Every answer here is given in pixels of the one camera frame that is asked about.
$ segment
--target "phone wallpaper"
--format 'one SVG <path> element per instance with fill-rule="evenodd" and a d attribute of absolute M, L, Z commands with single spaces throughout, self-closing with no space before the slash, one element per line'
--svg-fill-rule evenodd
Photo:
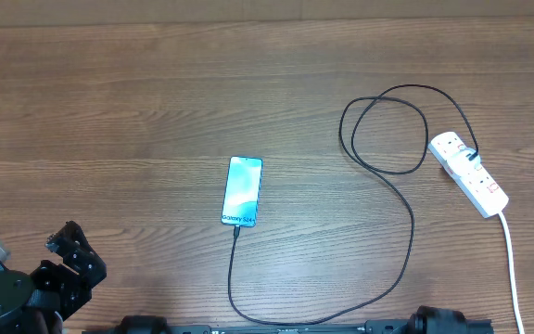
<path fill-rule="evenodd" d="M 226 193 L 223 200 L 222 223 L 254 226 L 261 186 L 260 159 L 232 157 Z"/>

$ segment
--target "wooden table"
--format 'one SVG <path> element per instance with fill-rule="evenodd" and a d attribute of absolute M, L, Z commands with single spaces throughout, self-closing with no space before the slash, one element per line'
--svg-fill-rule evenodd
<path fill-rule="evenodd" d="M 2 29 L 7 264 L 30 272 L 58 262 L 46 237 L 75 220 L 108 278 L 67 328 L 132 314 L 247 324 L 227 300 L 232 228 L 220 213 L 229 157 L 249 155 L 264 158 L 264 176 L 258 225 L 242 231 L 235 258 L 240 309 L 306 320 L 372 298 L 399 273 L 409 216 L 344 156 L 337 124 L 351 99 L 406 83 L 463 105 L 484 165 L 510 196 L 521 312 L 534 333 L 534 18 Z M 454 130 L 471 143 L 442 96 L 392 95 L 424 111 L 430 135 Z M 413 110 L 384 103 L 357 145 L 400 170 L 415 165 L 423 141 Z M 426 304 L 515 333 L 498 219 L 483 219 L 431 155 L 390 180 L 415 213 L 409 266 L 390 295 L 336 322 L 405 317 Z"/>

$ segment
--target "white power cord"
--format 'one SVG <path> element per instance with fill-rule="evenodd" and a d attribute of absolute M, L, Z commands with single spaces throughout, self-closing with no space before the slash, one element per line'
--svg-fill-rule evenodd
<path fill-rule="evenodd" d="M 506 249 L 508 250 L 508 271 L 510 272 L 510 289 L 512 290 L 512 304 L 515 308 L 516 325 L 518 326 L 518 332 L 525 334 L 525 328 L 523 327 L 523 319 L 520 316 L 520 310 L 518 310 L 518 295 L 516 294 L 516 278 L 515 278 L 515 256 L 512 252 L 512 240 L 510 239 L 510 230 L 508 229 L 508 223 L 506 217 L 502 212 L 498 213 L 500 221 L 502 221 L 502 227 L 504 229 L 504 236 L 506 237 Z"/>

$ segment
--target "phone screen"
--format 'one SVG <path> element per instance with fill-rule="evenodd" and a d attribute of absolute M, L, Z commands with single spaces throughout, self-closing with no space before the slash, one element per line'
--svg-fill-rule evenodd
<path fill-rule="evenodd" d="M 223 197 L 222 223 L 252 227 L 257 223 L 263 161 L 232 157 Z"/>

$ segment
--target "power strip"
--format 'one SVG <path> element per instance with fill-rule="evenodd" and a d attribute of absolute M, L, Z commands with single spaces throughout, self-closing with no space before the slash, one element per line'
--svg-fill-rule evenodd
<path fill-rule="evenodd" d="M 428 148 L 484 218 L 496 215 L 508 204 L 508 196 L 481 165 L 478 155 L 454 132 L 437 135 Z"/>

